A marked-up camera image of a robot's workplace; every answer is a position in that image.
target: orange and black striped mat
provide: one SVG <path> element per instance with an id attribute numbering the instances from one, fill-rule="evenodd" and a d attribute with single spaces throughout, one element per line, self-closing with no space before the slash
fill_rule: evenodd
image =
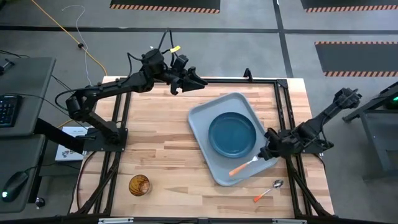
<path id="1" fill-rule="evenodd" d="M 327 77 L 398 77 L 398 42 L 320 41 L 315 48 Z"/>
<path id="2" fill-rule="evenodd" d="M 112 0 L 111 9 L 220 13 L 221 0 Z"/>
<path id="3" fill-rule="evenodd" d="M 398 9 L 398 0 L 301 0 L 306 12 L 347 12 Z"/>

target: orange handle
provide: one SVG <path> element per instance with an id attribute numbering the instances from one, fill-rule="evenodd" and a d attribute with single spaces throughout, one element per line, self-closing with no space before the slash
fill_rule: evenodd
<path id="1" fill-rule="evenodd" d="M 265 193 L 262 193 L 260 195 L 258 195 L 257 197 L 255 197 L 253 200 L 254 202 L 258 202 L 260 200 L 260 198 L 262 198 L 262 196 L 264 196 Z"/>
<path id="2" fill-rule="evenodd" d="M 250 162 L 247 162 L 245 164 L 242 164 L 240 166 L 238 166 L 237 168 L 235 168 L 234 170 L 231 170 L 229 172 L 229 176 L 232 177 L 233 175 L 237 174 L 239 171 L 243 170 L 247 165 L 249 165 Z"/>

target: blue bowl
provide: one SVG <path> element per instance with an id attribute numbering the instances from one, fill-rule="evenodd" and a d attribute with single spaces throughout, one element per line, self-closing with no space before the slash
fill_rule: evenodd
<path id="1" fill-rule="evenodd" d="M 256 129 L 247 117 L 239 113 L 223 113 L 211 122 L 209 141 L 223 156 L 244 157 L 256 143 Z"/>

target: concrete floor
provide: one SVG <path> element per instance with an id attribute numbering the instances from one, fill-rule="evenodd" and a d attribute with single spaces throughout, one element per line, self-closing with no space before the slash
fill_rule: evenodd
<path id="1" fill-rule="evenodd" d="M 190 14 L 175 12 L 128 11 L 109 9 L 110 0 L 39 0 L 37 1 L 62 25 L 74 26 L 81 9 L 86 7 L 79 21 L 88 27 L 140 27 L 140 28 L 239 28 L 276 29 L 272 0 L 221 0 L 220 14 Z M 321 30 L 398 30 L 395 22 L 398 11 L 305 13 L 300 0 L 279 0 L 285 29 Z M 20 0 L 8 4 L 0 12 L 0 25 L 54 26 L 30 1 Z M 157 45 L 161 33 L 156 32 L 84 32 L 91 54 L 104 64 L 110 75 L 126 75 L 126 52 L 140 55 Z M 0 31 L 0 49 L 31 57 L 55 57 L 53 75 L 71 88 L 88 84 L 85 75 L 84 54 L 63 32 Z M 342 87 L 359 88 L 367 102 L 397 78 L 327 78 L 322 74 L 315 41 L 397 41 L 398 35 L 286 35 L 287 49 L 295 78 L 304 78 L 313 115 L 321 112 Z M 255 77 L 286 77 L 284 59 L 278 34 L 180 32 L 174 42 L 188 55 L 189 65 L 197 67 L 202 76 L 240 77 L 246 67 Z M 103 72 L 97 64 L 88 61 L 93 83 L 102 80 Z M 62 90 L 51 81 L 46 98 L 53 101 Z M 335 147 L 325 153 L 326 175 L 335 213 L 344 218 L 396 223 L 398 220 L 398 182 L 365 183 L 362 176 L 379 164 L 369 147 L 360 120 L 345 124 L 340 119 L 344 111 L 325 126 L 328 140 Z M 54 125 L 68 118 L 48 104 L 44 104 L 41 117 Z M 56 146 L 49 147 L 53 154 Z M 0 219 L 48 217 L 68 212 L 76 174 L 46 178 L 40 196 L 47 206 L 36 210 L 28 205 L 21 214 L 3 214 Z"/>

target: wooden table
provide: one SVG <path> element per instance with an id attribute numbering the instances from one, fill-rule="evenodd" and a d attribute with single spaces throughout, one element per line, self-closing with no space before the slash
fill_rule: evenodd
<path id="1" fill-rule="evenodd" d="M 105 77 L 103 81 L 110 82 L 115 78 Z M 304 81 L 294 78 L 288 79 L 288 83 L 295 122 L 299 124 L 312 117 Z M 111 212 L 113 217 L 294 217 L 283 159 L 279 159 L 273 168 L 232 187 L 218 185 L 210 174 L 187 122 L 188 111 L 232 91 L 239 91 L 248 98 L 266 128 L 280 128 L 274 88 L 268 84 L 209 84 L 204 90 L 172 96 L 170 87 L 159 83 L 148 93 L 132 94 L 127 122 L 129 136 L 119 166 Z M 111 120 L 115 98 L 106 98 L 97 104 L 96 112 L 105 120 Z M 83 172 L 81 204 L 98 185 L 103 156 L 103 153 L 93 156 Z M 333 213 L 322 164 L 315 156 L 306 154 L 303 155 L 303 164 L 309 189 L 324 208 Z M 150 179 L 153 185 L 150 194 L 142 197 L 130 194 L 129 181 L 137 174 Z M 253 198 L 277 179 L 285 181 L 283 187 L 254 203 Z M 105 189 L 103 205 L 106 204 L 107 192 Z M 300 190 L 298 197 L 304 211 Z"/>

